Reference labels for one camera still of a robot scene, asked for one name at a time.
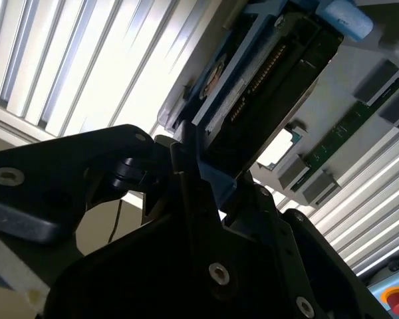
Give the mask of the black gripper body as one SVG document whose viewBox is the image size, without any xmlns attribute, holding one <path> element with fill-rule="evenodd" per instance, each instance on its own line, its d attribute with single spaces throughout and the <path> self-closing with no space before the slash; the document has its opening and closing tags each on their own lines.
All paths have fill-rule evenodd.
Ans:
<svg viewBox="0 0 399 319">
<path fill-rule="evenodd" d="M 70 267 L 46 318 L 280 318 L 271 249 L 211 220 L 192 240 L 174 217 L 148 223 Z"/>
</svg>

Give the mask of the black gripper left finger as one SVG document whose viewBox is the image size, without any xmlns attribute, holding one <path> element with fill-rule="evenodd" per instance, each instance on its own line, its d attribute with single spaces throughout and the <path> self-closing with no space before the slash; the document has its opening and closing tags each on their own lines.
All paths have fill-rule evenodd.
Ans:
<svg viewBox="0 0 399 319">
<path fill-rule="evenodd" d="M 0 285 L 48 294 L 84 259 L 74 234 L 85 213 L 131 190 L 145 194 L 154 221 L 183 224 L 188 198 L 204 212 L 209 185 L 199 180 L 189 190 L 174 178 L 172 164 L 194 163 L 198 150 L 197 128 L 181 130 L 179 149 L 171 138 L 122 125 L 0 151 Z"/>
</svg>

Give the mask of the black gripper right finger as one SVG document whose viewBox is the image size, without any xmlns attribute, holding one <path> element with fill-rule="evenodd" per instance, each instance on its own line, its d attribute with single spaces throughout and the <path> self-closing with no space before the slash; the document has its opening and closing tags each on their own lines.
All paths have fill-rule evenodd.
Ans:
<svg viewBox="0 0 399 319">
<path fill-rule="evenodd" d="M 387 318 L 388 313 L 315 226 L 296 209 L 280 213 L 250 177 L 235 191 L 235 228 L 268 246 L 281 281 L 280 318 Z"/>
</svg>

